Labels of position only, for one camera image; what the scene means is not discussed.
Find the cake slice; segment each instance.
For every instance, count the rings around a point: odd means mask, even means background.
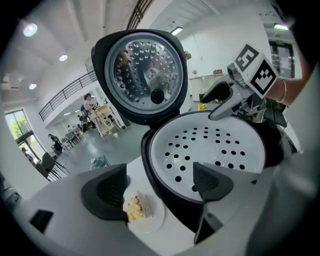
[[[129,222],[134,220],[143,220],[152,217],[152,211],[149,206],[147,196],[137,192],[136,196],[131,198],[126,209]]]

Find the table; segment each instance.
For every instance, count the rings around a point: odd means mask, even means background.
[[[147,178],[141,156],[126,166],[126,172],[131,178],[126,193],[148,191],[150,194],[155,194]],[[164,210],[165,217],[161,227],[151,233],[135,232],[134,234],[162,256],[175,255],[193,247],[195,234],[185,227],[166,206]]]

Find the ceiling light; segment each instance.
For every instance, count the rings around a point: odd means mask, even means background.
[[[176,34],[178,34],[179,32],[181,32],[182,29],[183,29],[182,27],[177,26],[174,30],[171,31],[171,34],[175,36]]]
[[[281,24],[274,24],[274,28],[278,30],[289,30],[289,28],[286,25]]]
[[[30,90],[33,90],[33,89],[36,88],[36,87],[37,87],[37,85],[36,85],[35,83],[32,83],[32,84],[30,84],[29,89],[30,89]]]
[[[68,59],[68,55],[64,54],[59,58],[59,61],[64,62],[66,59]]]
[[[28,24],[24,30],[23,30],[23,34],[26,37],[32,37],[38,30],[38,26],[34,23]]]

